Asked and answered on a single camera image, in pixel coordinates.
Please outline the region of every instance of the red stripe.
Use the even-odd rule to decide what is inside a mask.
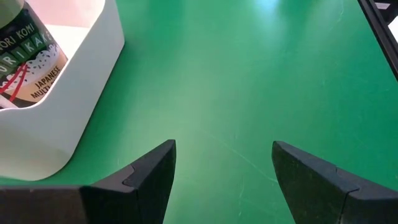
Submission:
[[[18,94],[18,92],[19,92],[19,89],[21,88],[22,83],[23,83],[24,80],[25,80],[26,72],[27,72],[27,65],[24,66],[24,72],[22,73],[22,77],[21,77],[21,79],[19,80],[18,86],[17,86],[17,88],[14,90],[14,93],[12,94],[12,96],[10,97],[10,101],[11,101],[11,102],[13,102],[13,101],[15,100],[15,97],[17,96],[17,94]]]
[[[3,86],[0,89],[0,93],[4,93],[4,91],[7,90],[7,88],[13,83],[13,81],[15,81],[15,79],[18,77],[19,73],[22,71],[22,69],[24,69],[25,64],[22,64],[18,70],[15,72],[14,76],[7,82],[7,84],[5,86]]]

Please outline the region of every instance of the black plastic part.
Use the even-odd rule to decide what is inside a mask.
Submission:
[[[0,223],[162,223],[175,163],[175,141],[168,140],[90,186],[3,186]]]
[[[280,141],[272,161],[297,224],[398,223],[396,191]]]
[[[373,0],[358,0],[374,35],[398,80],[398,43]]]

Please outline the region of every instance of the label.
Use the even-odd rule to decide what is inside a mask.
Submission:
[[[18,107],[39,102],[67,60],[25,3],[15,19],[0,29],[0,94]]]

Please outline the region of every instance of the white container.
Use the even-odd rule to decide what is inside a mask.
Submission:
[[[28,0],[69,61],[34,106],[0,110],[0,176],[40,180],[72,157],[124,45],[115,0]]]

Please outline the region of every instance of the green tabletop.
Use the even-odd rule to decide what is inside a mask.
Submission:
[[[398,86],[356,1],[118,6],[126,46],[73,159],[37,184],[90,184],[176,139],[166,224],[293,223],[277,139],[398,190]]]

